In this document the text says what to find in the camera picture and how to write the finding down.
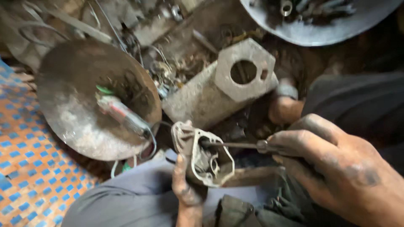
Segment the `fingernail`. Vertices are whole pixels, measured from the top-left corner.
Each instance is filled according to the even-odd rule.
[[[182,154],[179,154],[177,157],[178,162],[183,162],[184,161],[184,156]]]
[[[278,155],[273,155],[272,158],[277,162],[278,164],[283,164],[283,158]]]

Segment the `rusty metal disc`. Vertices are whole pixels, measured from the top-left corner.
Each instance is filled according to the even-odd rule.
[[[99,111],[96,85],[121,86],[117,96],[150,124],[162,117],[149,74],[135,59],[101,42],[59,44],[43,58],[37,84],[41,110],[52,130],[78,153],[93,159],[122,160],[150,144]]]

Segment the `hand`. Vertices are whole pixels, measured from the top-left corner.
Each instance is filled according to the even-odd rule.
[[[366,140],[315,114],[268,138],[307,164],[274,156],[319,205],[360,226],[404,226],[404,179]]]
[[[172,189],[179,200],[177,226],[202,226],[203,203],[208,188],[202,185],[191,186],[185,178],[188,160],[179,154],[173,173]]]
[[[186,207],[203,206],[208,193],[208,188],[202,185],[192,185],[191,187],[188,184],[185,179],[187,166],[187,158],[179,154],[173,173],[172,188],[174,194],[177,196],[180,204]]]

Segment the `finger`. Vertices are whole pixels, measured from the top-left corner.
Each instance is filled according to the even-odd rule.
[[[286,172],[297,179],[315,200],[320,200],[319,196],[326,196],[328,188],[320,178],[316,177],[299,161],[284,156],[273,155],[273,159],[285,167]]]
[[[185,180],[187,164],[187,158],[185,158],[182,154],[179,154],[177,156],[177,162],[175,163],[174,167],[172,184],[173,191],[176,194],[189,190],[189,186]]]
[[[346,134],[342,129],[340,129],[335,124],[313,113],[306,115],[299,121],[293,123],[288,130],[302,130],[302,129],[318,135],[319,137],[334,144],[335,146],[338,145],[338,140],[341,137],[341,135]]]
[[[338,148],[307,130],[280,131],[268,138],[271,144],[292,149],[309,163],[326,170],[334,166]]]

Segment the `floor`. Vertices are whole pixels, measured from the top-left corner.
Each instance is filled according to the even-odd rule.
[[[52,136],[35,92],[0,60],[0,227],[60,225],[104,168]]]

